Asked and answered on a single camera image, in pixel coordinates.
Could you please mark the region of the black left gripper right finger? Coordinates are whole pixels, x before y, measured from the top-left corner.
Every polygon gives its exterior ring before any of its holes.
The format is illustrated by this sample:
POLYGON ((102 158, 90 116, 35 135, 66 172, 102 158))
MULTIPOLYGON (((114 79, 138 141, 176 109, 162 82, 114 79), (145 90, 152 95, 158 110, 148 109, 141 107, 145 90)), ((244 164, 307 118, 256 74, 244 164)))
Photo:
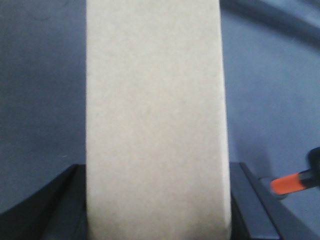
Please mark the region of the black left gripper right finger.
POLYGON ((232 240, 318 240, 243 162, 231 162, 232 240))

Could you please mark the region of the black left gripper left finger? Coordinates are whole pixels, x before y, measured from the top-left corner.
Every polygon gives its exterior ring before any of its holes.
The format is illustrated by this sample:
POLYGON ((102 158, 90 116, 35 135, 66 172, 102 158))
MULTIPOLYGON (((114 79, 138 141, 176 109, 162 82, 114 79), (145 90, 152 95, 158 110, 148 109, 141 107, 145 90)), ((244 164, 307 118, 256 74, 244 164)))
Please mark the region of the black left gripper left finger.
POLYGON ((86 240, 86 166, 73 164, 0 215, 2 240, 86 240))

